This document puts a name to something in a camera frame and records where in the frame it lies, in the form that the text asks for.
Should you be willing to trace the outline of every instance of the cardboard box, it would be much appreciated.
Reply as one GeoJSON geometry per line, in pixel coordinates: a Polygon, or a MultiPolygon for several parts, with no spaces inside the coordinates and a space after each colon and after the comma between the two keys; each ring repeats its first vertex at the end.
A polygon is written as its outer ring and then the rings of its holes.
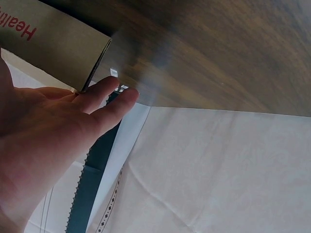
{"type": "Polygon", "coordinates": [[[110,42],[38,0],[0,0],[2,57],[45,85],[84,91],[110,42]]]}

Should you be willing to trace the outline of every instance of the hand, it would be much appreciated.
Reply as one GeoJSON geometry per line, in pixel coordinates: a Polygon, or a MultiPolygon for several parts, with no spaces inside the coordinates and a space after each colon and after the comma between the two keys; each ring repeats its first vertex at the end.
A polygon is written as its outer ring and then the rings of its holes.
{"type": "Polygon", "coordinates": [[[43,87],[14,88],[0,58],[0,232],[22,232],[33,210],[77,156],[134,106],[127,89],[98,109],[119,82],[108,77],[75,95],[43,87]]]}

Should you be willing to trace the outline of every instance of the wood grain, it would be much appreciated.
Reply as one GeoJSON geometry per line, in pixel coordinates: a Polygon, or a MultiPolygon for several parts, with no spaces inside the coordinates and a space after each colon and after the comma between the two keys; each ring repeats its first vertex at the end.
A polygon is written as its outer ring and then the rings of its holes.
{"type": "Polygon", "coordinates": [[[311,116],[311,3],[43,0],[112,37],[115,68],[152,106],[311,116]]]}

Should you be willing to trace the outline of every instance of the finger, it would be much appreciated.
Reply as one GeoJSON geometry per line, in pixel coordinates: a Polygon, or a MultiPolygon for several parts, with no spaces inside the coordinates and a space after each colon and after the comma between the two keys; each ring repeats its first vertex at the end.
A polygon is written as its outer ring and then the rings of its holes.
{"type": "Polygon", "coordinates": [[[76,103],[82,112],[91,113],[99,107],[103,99],[111,94],[119,84],[117,78],[109,76],[90,86],[85,93],[78,95],[72,102],[76,103]]]}
{"type": "Polygon", "coordinates": [[[50,100],[57,100],[68,95],[72,95],[72,91],[56,87],[40,87],[36,89],[50,100]]]}
{"type": "Polygon", "coordinates": [[[101,134],[111,130],[121,121],[124,115],[133,108],[138,96],[137,90],[126,89],[107,106],[91,114],[99,123],[101,134]]]}

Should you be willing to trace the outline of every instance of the serrated cutting edge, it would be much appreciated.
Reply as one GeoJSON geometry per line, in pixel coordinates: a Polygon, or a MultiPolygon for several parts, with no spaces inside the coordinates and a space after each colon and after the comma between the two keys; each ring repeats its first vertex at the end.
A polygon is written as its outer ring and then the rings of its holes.
{"type": "MultiPolygon", "coordinates": [[[[85,163],[87,162],[88,156],[89,156],[89,153],[86,154],[86,159],[84,160],[83,169],[81,170],[81,175],[79,176],[79,181],[77,182],[78,185],[77,185],[77,187],[75,188],[76,190],[79,189],[79,185],[81,184],[80,180],[82,179],[83,170],[84,170],[84,168],[85,168],[85,163]]],[[[72,212],[72,210],[73,210],[73,204],[74,204],[74,201],[75,201],[75,199],[76,199],[76,195],[77,195],[77,192],[74,192],[74,197],[73,197],[73,199],[72,199],[72,203],[71,203],[71,207],[70,207],[70,212],[69,212],[68,221],[66,222],[66,223],[67,223],[67,225],[66,225],[66,230],[65,230],[66,233],[68,232],[68,224],[69,224],[69,221],[70,221],[70,216],[71,216],[71,212],[72,212]]]]}
{"type": "MultiPolygon", "coordinates": [[[[118,92],[109,95],[107,104],[118,92]]],[[[102,180],[120,124],[101,136],[89,150],[71,203],[66,233],[85,233],[98,187],[102,180]]]]}

